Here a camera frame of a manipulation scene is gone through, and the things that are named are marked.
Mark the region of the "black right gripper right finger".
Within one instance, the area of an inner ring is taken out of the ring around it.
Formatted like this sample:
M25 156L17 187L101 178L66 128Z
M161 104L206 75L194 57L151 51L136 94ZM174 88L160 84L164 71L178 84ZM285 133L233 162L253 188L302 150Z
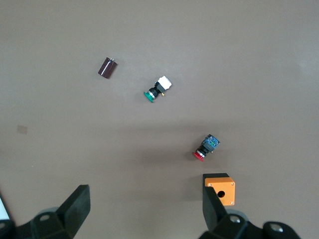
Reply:
M262 230L237 213L227 213L214 188L203 186L202 210L207 225L201 239L260 239Z

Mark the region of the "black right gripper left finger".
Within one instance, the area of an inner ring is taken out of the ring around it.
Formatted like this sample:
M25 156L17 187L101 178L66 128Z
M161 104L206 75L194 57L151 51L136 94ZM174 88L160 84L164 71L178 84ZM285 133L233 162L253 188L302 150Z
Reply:
M90 212L90 187L80 185L56 210L44 211L17 227L16 239L72 239Z

